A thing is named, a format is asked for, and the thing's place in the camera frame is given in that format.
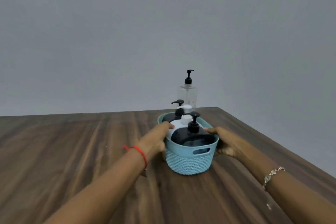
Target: hand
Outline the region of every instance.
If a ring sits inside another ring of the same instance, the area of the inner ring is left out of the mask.
[[[225,154],[233,158],[239,158],[242,155],[241,146],[244,139],[221,127],[205,128],[205,130],[214,135],[218,135],[220,141],[217,144],[216,153]]]
[[[165,150],[163,140],[171,128],[174,128],[174,125],[165,121],[156,125],[139,140],[137,146],[144,152],[147,161],[150,161],[156,154]]]

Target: wooden tabletop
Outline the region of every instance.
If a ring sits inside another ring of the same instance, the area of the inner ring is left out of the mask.
[[[168,111],[0,117],[0,223],[42,223]],[[198,112],[336,204],[335,178],[219,108]],[[157,157],[147,176],[137,179],[110,223],[291,223],[245,167],[226,156],[195,176],[176,174]]]

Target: silver bracelet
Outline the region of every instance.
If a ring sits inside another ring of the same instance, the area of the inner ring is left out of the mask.
[[[266,176],[265,176],[265,178],[264,178],[264,185],[263,185],[264,190],[266,190],[266,185],[267,185],[267,183],[271,180],[272,176],[275,175],[277,172],[279,172],[279,171],[281,171],[281,170],[285,171],[285,169],[284,169],[283,167],[278,167],[277,169],[272,170],[272,171],[269,173],[269,175],[266,175]]]

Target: person's left hand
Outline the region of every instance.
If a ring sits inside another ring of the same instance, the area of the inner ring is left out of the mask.
[[[150,161],[156,154],[165,150],[163,140],[171,128],[174,128],[174,125],[165,121],[156,125],[139,140],[137,146],[144,152],[147,161]]]

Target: black bottle cap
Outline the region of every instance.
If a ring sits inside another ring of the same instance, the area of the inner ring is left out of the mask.
[[[191,78],[190,78],[191,71],[193,71],[193,70],[192,69],[187,70],[188,77],[184,80],[185,84],[191,84]]]
[[[199,124],[197,123],[196,119],[197,117],[200,116],[200,114],[198,112],[191,112],[191,113],[185,113],[186,114],[190,114],[192,116],[192,121],[189,122],[188,124],[188,131],[191,132],[191,133],[198,133],[199,129],[200,129],[200,126]]]
[[[178,103],[179,106],[182,106],[182,104],[184,103],[184,100],[183,99],[178,99],[178,100],[176,100],[174,102],[171,102],[171,103],[172,104]],[[181,117],[182,115],[184,115],[184,109],[183,108],[176,109],[175,116]]]

